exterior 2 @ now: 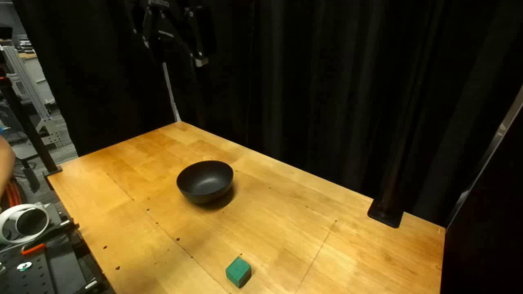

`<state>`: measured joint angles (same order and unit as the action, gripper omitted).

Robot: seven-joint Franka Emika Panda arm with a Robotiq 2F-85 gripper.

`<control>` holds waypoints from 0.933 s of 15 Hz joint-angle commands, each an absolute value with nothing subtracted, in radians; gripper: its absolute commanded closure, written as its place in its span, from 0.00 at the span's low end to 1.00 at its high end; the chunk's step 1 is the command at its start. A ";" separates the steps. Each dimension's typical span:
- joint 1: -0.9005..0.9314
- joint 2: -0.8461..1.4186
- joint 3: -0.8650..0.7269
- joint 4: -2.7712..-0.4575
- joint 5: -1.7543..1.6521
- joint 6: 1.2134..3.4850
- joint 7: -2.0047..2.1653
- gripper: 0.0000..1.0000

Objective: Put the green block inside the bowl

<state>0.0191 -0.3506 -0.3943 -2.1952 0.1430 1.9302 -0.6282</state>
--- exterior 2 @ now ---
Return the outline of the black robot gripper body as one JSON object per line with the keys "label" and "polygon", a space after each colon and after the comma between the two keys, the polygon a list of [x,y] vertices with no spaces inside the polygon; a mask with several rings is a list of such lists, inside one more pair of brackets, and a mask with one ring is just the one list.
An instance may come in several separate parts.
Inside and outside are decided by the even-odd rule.
{"label": "black robot gripper body", "polygon": [[204,68],[215,53],[212,14],[205,0],[133,0],[130,22],[132,32],[155,55],[161,55],[164,43],[173,43],[195,68]]}

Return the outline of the person's forearm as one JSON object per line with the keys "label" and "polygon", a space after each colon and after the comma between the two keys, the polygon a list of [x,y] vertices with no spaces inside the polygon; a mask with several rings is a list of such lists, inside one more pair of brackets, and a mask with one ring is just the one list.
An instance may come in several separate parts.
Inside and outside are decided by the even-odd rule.
{"label": "person's forearm", "polygon": [[6,187],[12,177],[14,153],[4,138],[0,136],[0,197],[4,195]]}

